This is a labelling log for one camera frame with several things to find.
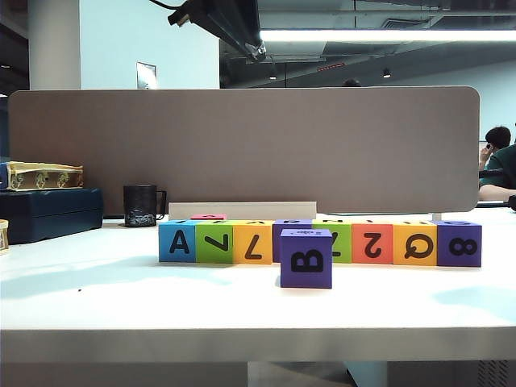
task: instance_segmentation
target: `ceiling light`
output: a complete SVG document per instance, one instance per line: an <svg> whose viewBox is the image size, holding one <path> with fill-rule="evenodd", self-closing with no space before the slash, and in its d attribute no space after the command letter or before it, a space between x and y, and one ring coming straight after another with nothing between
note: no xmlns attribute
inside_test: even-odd
<svg viewBox="0 0 516 387"><path fill-rule="evenodd" d="M514 42L516 31L263 30L265 42Z"/></svg>

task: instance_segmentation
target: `gray partition board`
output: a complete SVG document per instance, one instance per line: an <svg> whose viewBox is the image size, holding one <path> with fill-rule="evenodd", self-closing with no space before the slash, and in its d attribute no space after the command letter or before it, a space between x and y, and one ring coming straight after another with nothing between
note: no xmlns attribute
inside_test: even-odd
<svg viewBox="0 0 516 387"><path fill-rule="evenodd" d="M316 201L319 212L471 210L479 96L469 87L24 91L11 157L84 165L106 213L123 185L171 202Z"/></svg>

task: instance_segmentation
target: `black letter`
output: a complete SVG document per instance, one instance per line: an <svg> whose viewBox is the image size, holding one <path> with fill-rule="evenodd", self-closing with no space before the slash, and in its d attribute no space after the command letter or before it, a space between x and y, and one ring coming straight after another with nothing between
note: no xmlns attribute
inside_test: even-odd
<svg viewBox="0 0 516 387"><path fill-rule="evenodd" d="M454 256L462 256L463 254L472 256L478 250L478 246L473 239L454 238L450 241L448 247L450 248L450 253Z"/></svg>
<svg viewBox="0 0 516 387"><path fill-rule="evenodd" d="M176 249L179 250L185 250L185 254L190 253L190 249L188 248L188 244L186 243L186 237L183 230L177 230L176 234L174 235L174 239L172 241L172 244L170 245L170 253L173 254Z"/></svg>
<svg viewBox="0 0 516 387"><path fill-rule="evenodd" d="M335 243L335 241L337 240L337 237L339 236L339 233L338 232L332 232L331 233L331 238L333 239L331 241L331 244L333 245ZM340 254L340 252L331 252L331 256L341 256L342 254Z"/></svg>
<svg viewBox="0 0 516 387"><path fill-rule="evenodd" d="M229 251L229 235L224 234L223 243L217 242L215 239L205 236L204 240L209 244L213 244L216 248L220 248L221 250L228 252Z"/></svg>
<svg viewBox="0 0 516 387"><path fill-rule="evenodd" d="M444 222L444 224L451 224L451 225L457 225L457 226L467 226L468 224L471 224L471 223L468 223L468 222Z"/></svg>
<svg viewBox="0 0 516 387"><path fill-rule="evenodd" d="M423 240L427 242L426 251L417 252L418 248L412 246L412 243L416 240ZM410 258L411 256L413 256L414 258L427 258L434 251L434 242L432 242L432 239L428 235L414 234L406 240L405 249L405 258Z"/></svg>
<svg viewBox="0 0 516 387"><path fill-rule="evenodd" d="M315 258L315 264L310 261L312 257ZM296 252L290 258L290 267L297 273L320 273L323 270L323 254L318 250L309 250L306 255Z"/></svg>
<svg viewBox="0 0 516 387"><path fill-rule="evenodd" d="M381 238L379 232L366 232L364 237L371 238L368 245L365 247L365 255L369 258L378 258L381 254L381 248L377 248L375 252L372 251L372 246Z"/></svg>
<svg viewBox="0 0 516 387"><path fill-rule="evenodd" d="M255 248L256 242L258 242L258 239L260 236L258 234L255 234L252 237L251 244L248 247L248 250L245 252L245 259L246 260L261 260L261 254L252 254L252 249Z"/></svg>

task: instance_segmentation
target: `green block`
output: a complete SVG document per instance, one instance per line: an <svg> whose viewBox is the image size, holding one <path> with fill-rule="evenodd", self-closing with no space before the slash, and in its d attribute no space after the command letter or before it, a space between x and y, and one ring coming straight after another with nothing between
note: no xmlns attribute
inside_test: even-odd
<svg viewBox="0 0 516 387"><path fill-rule="evenodd" d="M312 222L312 228L330 230L333 236L332 256L337 264L352 262L352 224L341 220L317 219Z"/></svg>
<svg viewBox="0 0 516 387"><path fill-rule="evenodd" d="M206 220L195 225L196 262L233 263L233 223L231 220Z"/></svg>

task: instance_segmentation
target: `black hair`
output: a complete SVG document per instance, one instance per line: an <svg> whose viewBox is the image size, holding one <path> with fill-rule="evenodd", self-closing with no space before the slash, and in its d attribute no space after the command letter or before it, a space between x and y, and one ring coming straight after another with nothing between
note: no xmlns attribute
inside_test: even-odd
<svg viewBox="0 0 516 387"><path fill-rule="evenodd" d="M506 127L494 127L487 132L485 140L498 149L508 147L510 144L510 130Z"/></svg>
<svg viewBox="0 0 516 387"><path fill-rule="evenodd" d="M349 78L346 81L342 82L342 87L362 87L362 84L358 79Z"/></svg>

